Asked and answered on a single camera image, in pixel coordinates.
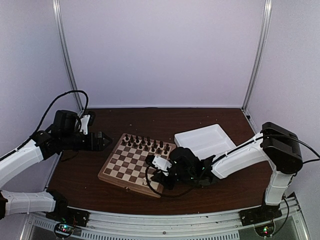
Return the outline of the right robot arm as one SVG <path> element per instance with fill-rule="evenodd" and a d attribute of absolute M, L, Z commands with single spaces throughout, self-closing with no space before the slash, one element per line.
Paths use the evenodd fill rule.
<path fill-rule="evenodd" d="M 268 220 L 281 202 L 293 175 L 303 166 L 298 137 L 293 132 L 266 122 L 262 130 L 236 146 L 219 124 L 177 133 L 177 147 L 168 159 L 148 155 L 145 162 L 155 169 L 152 181 L 171 190 L 177 181 L 192 188 L 210 186 L 229 175 L 260 162 L 272 168 L 263 205 L 256 210 L 259 220 Z"/>

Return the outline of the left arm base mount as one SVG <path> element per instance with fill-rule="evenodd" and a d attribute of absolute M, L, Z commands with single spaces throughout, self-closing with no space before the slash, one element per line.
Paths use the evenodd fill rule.
<path fill-rule="evenodd" d="M 46 218 L 72 226 L 87 226 L 90 216 L 88 211 L 69 207 L 67 198 L 56 190 L 49 190 L 47 192 L 53 197 L 55 206 L 52 212 L 45 213 Z"/>

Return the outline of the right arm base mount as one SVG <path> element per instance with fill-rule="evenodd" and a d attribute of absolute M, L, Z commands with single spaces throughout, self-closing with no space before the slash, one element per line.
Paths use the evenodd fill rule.
<path fill-rule="evenodd" d="M 241 224 L 243 226 L 255 225 L 281 217 L 280 206 L 261 205 L 254 208 L 248 208 L 239 212 Z"/>

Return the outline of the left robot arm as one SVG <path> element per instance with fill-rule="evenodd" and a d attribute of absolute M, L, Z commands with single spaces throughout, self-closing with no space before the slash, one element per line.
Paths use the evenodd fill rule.
<path fill-rule="evenodd" d="M 57 110 L 53 124 L 46 130 L 37 130 L 25 144 L 0 158 L 0 185 L 4 186 L 13 177 L 27 168 L 45 161 L 65 150 L 103 151 L 112 139 L 103 132 L 93 133 L 95 113 L 79 117 L 69 110 Z M 68 200 L 57 191 L 10 192 L 0 191 L 0 217 L 13 214 L 46 212 L 67 222 L 72 218 Z"/>

